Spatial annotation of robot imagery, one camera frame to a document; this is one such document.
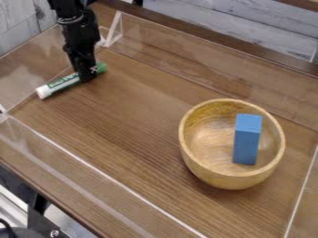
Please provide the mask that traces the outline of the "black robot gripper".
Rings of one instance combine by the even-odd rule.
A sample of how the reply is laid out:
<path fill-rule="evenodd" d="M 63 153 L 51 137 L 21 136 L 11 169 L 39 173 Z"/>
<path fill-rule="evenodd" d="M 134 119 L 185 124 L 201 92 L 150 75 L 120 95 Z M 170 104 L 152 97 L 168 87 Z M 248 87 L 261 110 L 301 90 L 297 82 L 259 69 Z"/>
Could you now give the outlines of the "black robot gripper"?
<path fill-rule="evenodd" d="M 101 36 L 98 16 L 87 5 L 90 0 L 47 0 L 47 2 L 57 12 L 65 45 L 69 50 L 81 52 L 93 50 Z M 79 80 L 83 83 L 98 77 L 97 58 L 91 53 L 77 55 L 75 68 L 79 73 Z"/>

